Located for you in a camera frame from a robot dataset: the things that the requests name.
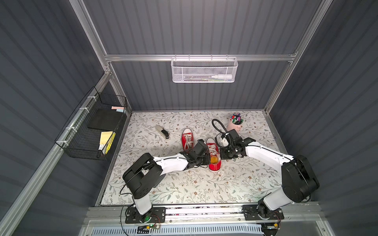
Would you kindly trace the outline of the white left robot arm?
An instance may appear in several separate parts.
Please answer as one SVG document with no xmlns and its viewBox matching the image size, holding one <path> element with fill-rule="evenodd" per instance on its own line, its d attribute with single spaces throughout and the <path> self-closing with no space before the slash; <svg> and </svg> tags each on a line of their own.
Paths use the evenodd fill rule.
<svg viewBox="0 0 378 236">
<path fill-rule="evenodd" d="M 152 209 L 149 192 L 163 180 L 166 174 L 204 167 L 210 163 L 210 151 L 200 139 L 193 148 L 173 156 L 153 157 L 150 153 L 140 156 L 123 174 L 127 187 L 140 215 Z"/>
</svg>

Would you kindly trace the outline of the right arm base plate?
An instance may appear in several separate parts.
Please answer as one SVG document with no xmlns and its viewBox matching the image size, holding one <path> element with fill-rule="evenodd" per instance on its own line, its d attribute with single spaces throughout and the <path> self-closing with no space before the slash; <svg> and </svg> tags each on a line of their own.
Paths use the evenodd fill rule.
<svg viewBox="0 0 378 236">
<path fill-rule="evenodd" d="M 275 211 L 273 211 L 263 205 L 258 205 L 258 204 L 243 205 L 242 213 L 245 217 L 245 220 L 281 221 L 284 219 L 284 214 L 281 208 L 278 208 Z"/>
</svg>

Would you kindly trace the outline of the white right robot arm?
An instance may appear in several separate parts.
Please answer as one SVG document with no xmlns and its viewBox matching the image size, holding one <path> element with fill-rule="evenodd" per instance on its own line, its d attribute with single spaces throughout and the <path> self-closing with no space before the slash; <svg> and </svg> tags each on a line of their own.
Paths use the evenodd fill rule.
<svg viewBox="0 0 378 236">
<path fill-rule="evenodd" d="M 284 154 L 252 138 L 243 139 L 234 129 L 222 132 L 220 140 L 220 153 L 224 158 L 254 158 L 276 170 L 281 177 L 281 187 L 258 201 L 257 210 L 262 217 L 292 202 L 304 201 L 320 187 L 310 162 L 303 155 Z"/>
</svg>

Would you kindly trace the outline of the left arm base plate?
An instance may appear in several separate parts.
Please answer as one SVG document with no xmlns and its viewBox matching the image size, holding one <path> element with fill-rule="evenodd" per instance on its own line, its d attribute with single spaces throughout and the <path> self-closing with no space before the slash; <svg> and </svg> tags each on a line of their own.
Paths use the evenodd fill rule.
<svg viewBox="0 0 378 236">
<path fill-rule="evenodd" d="M 140 214 L 136 207 L 128 207 L 125 212 L 126 224 L 139 224 L 139 223 L 164 223 L 166 216 L 165 207 L 152 207 L 145 214 Z"/>
</svg>

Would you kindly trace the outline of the yellow insole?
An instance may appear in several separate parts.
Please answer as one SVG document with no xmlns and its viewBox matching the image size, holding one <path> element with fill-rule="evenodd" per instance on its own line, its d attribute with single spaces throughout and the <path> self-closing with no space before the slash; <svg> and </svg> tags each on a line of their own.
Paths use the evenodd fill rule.
<svg viewBox="0 0 378 236">
<path fill-rule="evenodd" d="M 217 157 L 217 156 L 211 156 L 210 157 L 210 163 L 211 164 L 217 164 L 217 163 L 219 163 L 219 161 L 220 161 L 220 159 Z"/>
</svg>

